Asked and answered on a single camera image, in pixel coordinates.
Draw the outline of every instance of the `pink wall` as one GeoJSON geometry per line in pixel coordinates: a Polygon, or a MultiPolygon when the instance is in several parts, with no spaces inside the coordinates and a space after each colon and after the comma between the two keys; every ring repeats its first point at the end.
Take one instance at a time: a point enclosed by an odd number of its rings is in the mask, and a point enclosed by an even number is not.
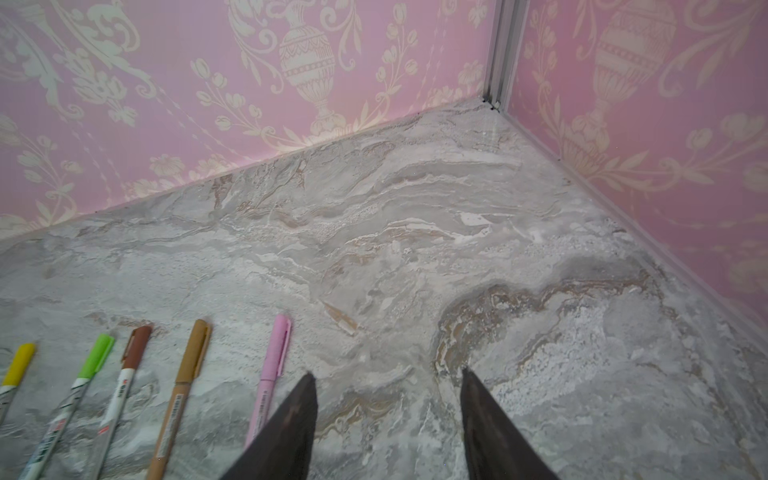
{"type": "Polygon", "coordinates": [[[0,238],[478,94],[494,0],[10,0],[0,238]]]}
{"type": "Polygon", "coordinates": [[[509,113],[768,329],[768,0],[531,0],[509,113]]]}

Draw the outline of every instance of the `dark pointed object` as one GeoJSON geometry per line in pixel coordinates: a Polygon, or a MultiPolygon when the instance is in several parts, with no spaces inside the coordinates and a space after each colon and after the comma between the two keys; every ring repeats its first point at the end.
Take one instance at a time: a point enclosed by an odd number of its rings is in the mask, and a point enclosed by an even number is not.
{"type": "Polygon", "coordinates": [[[221,480],[304,480],[316,421],[315,377],[307,373],[221,480]]]}
{"type": "Polygon", "coordinates": [[[462,419],[469,480],[558,480],[469,369],[462,380],[462,419]]]}

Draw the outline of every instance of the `pink pen cap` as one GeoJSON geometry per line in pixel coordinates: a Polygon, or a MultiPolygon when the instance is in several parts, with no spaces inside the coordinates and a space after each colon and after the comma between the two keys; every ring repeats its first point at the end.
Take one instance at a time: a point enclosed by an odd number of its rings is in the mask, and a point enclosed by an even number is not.
{"type": "Polygon", "coordinates": [[[275,324],[272,327],[270,344],[266,348],[266,357],[264,357],[264,366],[261,369],[261,379],[274,382],[277,377],[283,374],[283,365],[285,364],[286,353],[288,352],[288,341],[290,340],[290,331],[292,325],[290,319],[282,313],[275,317],[275,324]]]}

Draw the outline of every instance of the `green marker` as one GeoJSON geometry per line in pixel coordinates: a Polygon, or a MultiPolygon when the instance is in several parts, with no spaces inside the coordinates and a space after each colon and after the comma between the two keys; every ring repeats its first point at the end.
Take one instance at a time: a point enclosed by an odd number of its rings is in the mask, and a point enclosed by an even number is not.
{"type": "Polygon", "coordinates": [[[18,480],[37,480],[43,472],[45,463],[51,458],[51,452],[53,452],[56,442],[61,438],[61,434],[69,423],[69,419],[72,418],[72,414],[78,407],[80,399],[83,398],[85,388],[94,375],[96,375],[96,372],[101,370],[101,366],[104,365],[104,361],[112,350],[112,345],[114,345],[114,338],[111,336],[104,335],[103,333],[98,336],[94,348],[91,349],[91,354],[88,355],[77,379],[72,384],[69,395],[56,407],[56,416],[48,424],[48,430],[45,432],[40,443],[38,443],[35,453],[32,454],[32,458],[27,462],[27,466],[24,467],[24,471],[18,477],[18,480]]]}

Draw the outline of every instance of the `marker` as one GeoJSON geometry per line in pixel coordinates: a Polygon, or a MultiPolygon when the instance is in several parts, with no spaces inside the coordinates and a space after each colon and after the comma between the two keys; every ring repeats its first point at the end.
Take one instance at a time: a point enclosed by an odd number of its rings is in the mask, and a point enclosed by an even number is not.
{"type": "Polygon", "coordinates": [[[245,438],[246,449],[264,427],[269,416],[275,381],[277,377],[283,375],[283,365],[288,352],[288,340],[292,327],[290,319],[282,313],[275,318],[270,344],[266,348],[264,366],[261,368],[259,389],[256,391],[256,405],[253,406],[253,415],[250,417],[248,434],[245,438]]]}
{"type": "Polygon", "coordinates": [[[0,385],[0,425],[5,420],[5,414],[8,413],[13,395],[16,394],[18,384],[22,381],[27,365],[29,365],[34,354],[35,344],[25,343],[19,346],[16,354],[13,356],[11,366],[8,367],[8,372],[5,374],[5,378],[0,385]]]}
{"type": "Polygon", "coordinates": [[[170,450],[174,446],[174,437],[179,429],[181,414],[187,404],[187,396],[190,393],[192,381],[200,375],[200,367],[203,365],[203,357],[205,357],[205,351],[208,349],[209,340],[210,325],[203,320],[196,321],[187,342],[187,349],[184,350],[184,357],[181,359],[179,373],[176,375],[176,386],[170,393],[168,410],[165,412],[160,436],[154,446],[154,455],[149,464],[147,480],[161,480],[163,478],[170,450]]]}
{"type": "Polygon", "coordinates": [[[131,382],[134,379],[136,369],[141,362],[141,356],[144,355],[144,348],[149,341],[149,335],[152,334],[152,327],[149,325],[140,326],[131,332],[131,338],[123,352],[123,369],[118,377],[118,387],[112,395],[107,411],[101,424],[98,426],[98,433],[91,447],[91,457],[85,466],[83,478],[85,480],[97,480],[101,472],[101,466],[107,458],[109,444],[112,441],[114,430],[118,426],[120,414],[125,405],[125,399],[128,397],[128,390],[131,388],[131,382]]]}
{"type": "Polygon", "coordinates": [[[69,391],[67,398],[61,401],[56,407],[56,416],[51,423],[48,424],[48,430],[45,432],[43,439],[38,443],[38,447],[35,449],[35,453],[27,462],[27,466],[24,467],[21,476],[18,480],[37,480],[40,474],[43,472],[45,463],[51,458],[51,452],[56,446],[56,442],[61,438],[61,434],[64,429],[67,428],[69,420],[72,418],[72,414],[78,407],[78,403],[85,393],[85,388],[88,383],[96,375],[96,372],[101,370],[104,365],[104,361],[107,359],[112,345],[114,344],[114,338],[103,333],[98,336],[94,347],[91,349],[90,355],[85,360],[83,368],[80,370],[78,377],[72,384],[72,388],[69,391]]]}

